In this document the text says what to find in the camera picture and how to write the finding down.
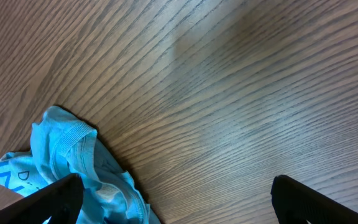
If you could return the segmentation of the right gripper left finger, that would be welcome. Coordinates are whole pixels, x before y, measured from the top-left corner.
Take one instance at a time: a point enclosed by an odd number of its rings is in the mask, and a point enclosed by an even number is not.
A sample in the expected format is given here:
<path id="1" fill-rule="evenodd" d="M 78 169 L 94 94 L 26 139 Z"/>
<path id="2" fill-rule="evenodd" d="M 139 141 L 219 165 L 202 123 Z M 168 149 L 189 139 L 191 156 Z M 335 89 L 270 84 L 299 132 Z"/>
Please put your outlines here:
<path id="1" fill-rule="evenodd" d="M 81 177 L 70 174 L 0 210 L 0 224 L 76 223 L 83 194 Z"/>

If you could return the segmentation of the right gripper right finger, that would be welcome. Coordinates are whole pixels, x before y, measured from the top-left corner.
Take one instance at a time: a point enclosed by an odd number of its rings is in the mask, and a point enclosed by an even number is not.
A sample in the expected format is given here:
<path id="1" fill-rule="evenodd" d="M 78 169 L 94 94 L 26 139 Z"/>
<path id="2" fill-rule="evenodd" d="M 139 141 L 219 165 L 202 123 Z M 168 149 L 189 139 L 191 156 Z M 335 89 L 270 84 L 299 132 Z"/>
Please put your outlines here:
<path id="1" fill-rule="evenodd" d="M 358 223 L 358 213 L 287 175 L 274 178 L 270 191 L 280 224 Z"/>

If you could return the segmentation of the light blue printed t-shirt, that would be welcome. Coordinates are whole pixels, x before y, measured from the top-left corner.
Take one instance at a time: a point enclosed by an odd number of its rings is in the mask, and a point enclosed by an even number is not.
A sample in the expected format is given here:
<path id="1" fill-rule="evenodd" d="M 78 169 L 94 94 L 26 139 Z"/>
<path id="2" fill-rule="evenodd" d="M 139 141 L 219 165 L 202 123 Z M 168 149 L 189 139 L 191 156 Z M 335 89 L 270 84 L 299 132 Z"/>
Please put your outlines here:
<path id="1" fill-rule="evenodd" d="M 0 185 L 23 197 L 69 174 L 78 174 L 85 188 L 78 223 L 159 223 L 97 130 L 58 106 L 32 125 L 29 151 L 0 158 Z"/>

